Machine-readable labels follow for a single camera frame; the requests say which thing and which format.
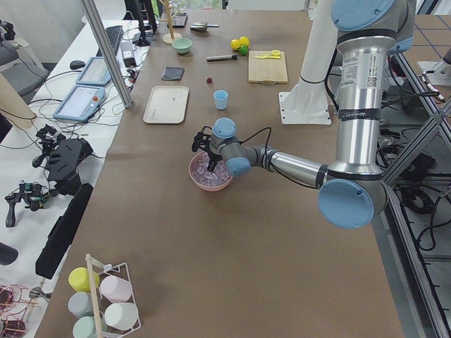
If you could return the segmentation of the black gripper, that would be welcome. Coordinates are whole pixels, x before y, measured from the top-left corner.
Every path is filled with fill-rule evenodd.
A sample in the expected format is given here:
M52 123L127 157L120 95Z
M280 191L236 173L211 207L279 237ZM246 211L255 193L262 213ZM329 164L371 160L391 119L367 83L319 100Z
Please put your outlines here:
M209 156L209 164L208 164L207 169L210 172L214 172L218 162L222 161L223 158L215 149L211 149L210 146L206 147L205 152L207 152L207 154Z

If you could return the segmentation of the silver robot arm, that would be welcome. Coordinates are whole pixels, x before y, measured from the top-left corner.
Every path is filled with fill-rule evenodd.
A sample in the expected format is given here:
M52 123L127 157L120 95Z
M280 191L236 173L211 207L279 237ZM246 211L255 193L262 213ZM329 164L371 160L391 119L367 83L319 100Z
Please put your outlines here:
M285 124L327 121L326 81L335 53L342 56L335 160L320 164L272 149L245 146L236 124L220 118L211 134L198 132L192 145L223 161L237 176L259 166L319 191L318 206L328 222L355 229L370 223L387 202L376 151L383 73L389 55L413 41L414 1L321 1L316 10L299 82L280 95Z

